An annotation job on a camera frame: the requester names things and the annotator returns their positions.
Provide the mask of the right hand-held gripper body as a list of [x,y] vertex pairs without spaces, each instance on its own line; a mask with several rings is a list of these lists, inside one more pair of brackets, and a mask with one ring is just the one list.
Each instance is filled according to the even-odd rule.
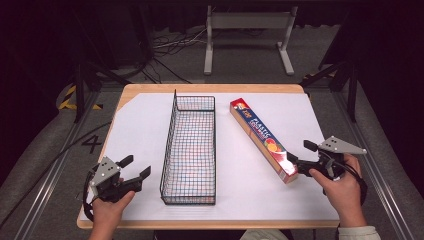
[[316,169],[330,180],[341,177],[346,170],[356,178],[359,174],[344,160],[344,154],[364,155],[367,150],[360,148],[334,136],[329,137],[318,145],[318,160],[308,161],[309,170]]

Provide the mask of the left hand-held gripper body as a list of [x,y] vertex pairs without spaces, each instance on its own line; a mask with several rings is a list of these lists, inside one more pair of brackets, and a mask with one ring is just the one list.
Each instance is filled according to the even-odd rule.
[[95,197],[102,201],[116,203],[129,192],[127,184],[131,180],[120,182],[120,168],[117,162],[104,156],[97,165],[94,177],[89,181],[90,188]]

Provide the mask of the long plastic wrap box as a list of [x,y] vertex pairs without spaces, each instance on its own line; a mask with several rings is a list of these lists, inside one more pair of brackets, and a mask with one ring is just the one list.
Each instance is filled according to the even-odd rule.
[[273,167],[279,178],[290,183],[298,176],[297,167],[288,160],[288,152],[252,108],[238,98],[230,102],[230,113]]

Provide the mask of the person's left hand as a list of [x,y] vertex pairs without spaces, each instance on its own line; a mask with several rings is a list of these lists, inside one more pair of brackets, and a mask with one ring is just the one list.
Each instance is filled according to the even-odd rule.
[[129,191],[116,203],[96,199],[93,202],[93,216],[95,223],[119,223],[123,212],[135,196],[134,191]]

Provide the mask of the person's right hand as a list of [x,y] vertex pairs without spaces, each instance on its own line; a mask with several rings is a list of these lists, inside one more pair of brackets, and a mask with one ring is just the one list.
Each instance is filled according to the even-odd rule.
[[353,217],[362,212],[360,184],[348,170],[339,180],[330,180],[316,169],[309,173],[323,187],[339,216]]

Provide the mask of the white table sheet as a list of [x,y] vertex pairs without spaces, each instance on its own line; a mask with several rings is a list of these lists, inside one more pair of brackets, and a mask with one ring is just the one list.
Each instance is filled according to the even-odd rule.
[[131,155],[123,178],[151,170],[124,212],[130,221],[331,220],[335,210],[312,178],[285,184],[230,113],[235,93],[215,94],[217,193],[213,206],[169,206],[160,198],[160,178],[171,118],[172,93],[139,94],[116,112],[104,154],[114,161]]

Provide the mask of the black tripod stand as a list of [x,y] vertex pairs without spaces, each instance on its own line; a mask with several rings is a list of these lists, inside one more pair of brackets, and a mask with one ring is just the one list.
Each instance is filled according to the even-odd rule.
[[349,9],[319,64],[319,72],[305,75],[300,83],[300,86],[306,88],[331,74],[333,77],[328,88],[332,92],[340,92],[348,83],[347,113],[352,122],[356,122],[357,69],[355,62],[358,60],[360,51],[362,13],[363,8],[359,6]]
[[67,9],[69,17],[67,17],[67,30],[68,37],[66,40],[69,43],[69,54],[72,56],[74,62],[74,72],[76,85],[76,106],[77,114],[75,122],[79,123],[83,116],[86,114],[89,107],[86,105],[84,97],[84,87],[87,86],[90,92],[99,92],[102,83],[100,78],[97,76],[97,72],[102,73],[107,78],[111,79],[122,86],[129,84],[129,81],[125,78],[113,73],[106,67],[103,67],[87,57],[87,51],[84,46],[84,40],[89,39],[89,36],[84,30],[78,14],[75,12],[74,7]]

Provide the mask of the person's legs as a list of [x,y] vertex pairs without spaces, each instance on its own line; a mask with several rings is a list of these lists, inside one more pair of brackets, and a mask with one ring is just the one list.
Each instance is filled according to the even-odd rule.
[[248,229],[239,240],[294,240],[291,233],[277,229]]

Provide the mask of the yellow black hazard tape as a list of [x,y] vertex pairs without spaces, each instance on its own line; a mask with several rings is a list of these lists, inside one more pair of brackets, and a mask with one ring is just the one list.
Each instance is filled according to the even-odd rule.
[[[71,109],[77,110],[77,105],[71,103],[71,98],[73,94],[76,93],[76,85],[71,85],[67,90],[62,102],[59,104],[58,109]],[[92,107],[93,110],[102,110],[103,104],[94,104]]]

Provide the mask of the wooden table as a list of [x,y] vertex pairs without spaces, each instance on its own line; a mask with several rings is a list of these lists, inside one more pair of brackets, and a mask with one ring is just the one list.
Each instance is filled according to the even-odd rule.
[[[139,94],[172,93],[215,96],[235,93],[243,98],[260,119],[282,141],[287,150],[302,159],[313,160],[315,153],[303,146],[304,140],[319,143],[323,135],[310,100],[297,84],[130,84],[122,92],[116,112]],[[122,229],[248,229],[248,228],[333,228],[331,220],[174,220],[130,221],[122,219]]]

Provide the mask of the white metal stand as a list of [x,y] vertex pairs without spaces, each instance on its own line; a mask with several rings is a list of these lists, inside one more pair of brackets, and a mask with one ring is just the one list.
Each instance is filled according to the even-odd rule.
[[212,74],[214,29],[282,29],[283,38],[276,43],[285,72],[288,76],[294,74],[294,68],[287,52],[298,7],[292,7],[283,12],[214,12],[211,6],[207,9],[206,32],[207,42],[205,51],[205,75]]

